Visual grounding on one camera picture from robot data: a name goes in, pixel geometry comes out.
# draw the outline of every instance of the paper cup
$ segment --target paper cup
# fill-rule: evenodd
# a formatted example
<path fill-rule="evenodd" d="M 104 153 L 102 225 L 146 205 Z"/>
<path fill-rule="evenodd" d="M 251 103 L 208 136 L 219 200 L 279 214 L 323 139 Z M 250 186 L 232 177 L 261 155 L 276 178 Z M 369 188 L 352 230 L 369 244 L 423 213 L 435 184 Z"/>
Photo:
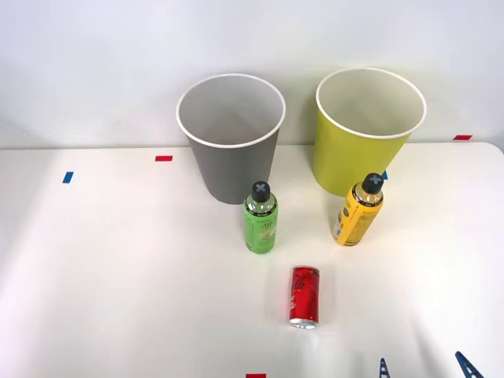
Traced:
<path fill-rule="evenodd" d="M 240 204 L 256 181 L 268 181 L 284 97 L 255 76 L 213 76 L 189 88 L 176 107 L 206 188 L 217 200 Z"/>
<path fill-rule="evenodd" d="M 383 69 L 344 69 L 317 88 L 313 174 L 345 196 L 368 173 L 382 173 L 427 113 L 422 93 Z"/>

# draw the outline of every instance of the soda can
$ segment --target soda can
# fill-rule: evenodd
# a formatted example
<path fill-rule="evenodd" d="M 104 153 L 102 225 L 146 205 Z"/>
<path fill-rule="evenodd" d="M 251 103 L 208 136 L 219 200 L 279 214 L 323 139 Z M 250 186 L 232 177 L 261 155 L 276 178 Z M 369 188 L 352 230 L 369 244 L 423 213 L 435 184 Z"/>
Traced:
<path fill-rule="evenodd" d="M 319 270 L 313 266 L 292 269 L 289 323 L 293 327 L 312 329 L 317 326 L 319 277 Z"/>

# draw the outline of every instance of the black bottle cap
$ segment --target black bottle cap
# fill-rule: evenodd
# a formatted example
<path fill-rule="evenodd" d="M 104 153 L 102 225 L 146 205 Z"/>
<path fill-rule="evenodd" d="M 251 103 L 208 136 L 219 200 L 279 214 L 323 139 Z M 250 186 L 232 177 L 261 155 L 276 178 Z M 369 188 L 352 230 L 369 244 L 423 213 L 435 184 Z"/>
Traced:
<path fill-rule="evenodd" d="M 379 193 L 383 185 L 384 178 L 378 173 L 370 173 L 365 177 L 364 181 L 362 181 L 362 189 L 371 195 Z"/>
<path fill-rule="evenodd" d="M 265 181 L 258 181 L 252 185 L 252 198 L 255 202 L 266 202 L 269 200 L 269 185 Z"/>

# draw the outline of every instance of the green bottle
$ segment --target green bottle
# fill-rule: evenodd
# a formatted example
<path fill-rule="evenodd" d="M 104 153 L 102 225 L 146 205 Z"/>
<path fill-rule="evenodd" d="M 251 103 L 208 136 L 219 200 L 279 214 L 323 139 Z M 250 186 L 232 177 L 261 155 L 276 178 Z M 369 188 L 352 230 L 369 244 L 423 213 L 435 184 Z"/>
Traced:
<path fill-rule="evenodd" d="M 252 186 L 243 201 L 245 244 L 255 254 L 265 254 L 275 245 L 278 202 L 265 181 Z"/>

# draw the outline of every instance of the yellow paper cup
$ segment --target yellow paper cup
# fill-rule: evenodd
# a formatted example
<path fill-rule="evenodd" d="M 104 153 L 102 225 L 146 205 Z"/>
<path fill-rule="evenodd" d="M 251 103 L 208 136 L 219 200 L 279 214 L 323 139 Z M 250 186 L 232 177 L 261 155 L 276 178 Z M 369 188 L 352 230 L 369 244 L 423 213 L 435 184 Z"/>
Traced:
<path fill-rule="evenodd" d="M 383 69 L 344 69 L 317 88 L 313 174 L 344 196 L 368 173 L 382 173 L 424 121 L 427 105 L 408 80 Z"/>

